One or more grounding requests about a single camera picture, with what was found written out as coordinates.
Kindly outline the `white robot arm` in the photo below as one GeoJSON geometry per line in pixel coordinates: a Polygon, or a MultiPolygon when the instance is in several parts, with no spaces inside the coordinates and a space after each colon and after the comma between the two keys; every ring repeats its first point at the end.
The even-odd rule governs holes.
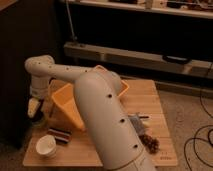
{"type": "Polygon", "coordinates": [[[119,100],[122,80],[100,68],[57,64],[49,55],[30,57],[30,93],[42,97],[51,78],[74,85],[74,100],[103,167],[109,171],[157,171],[119,100]]]}

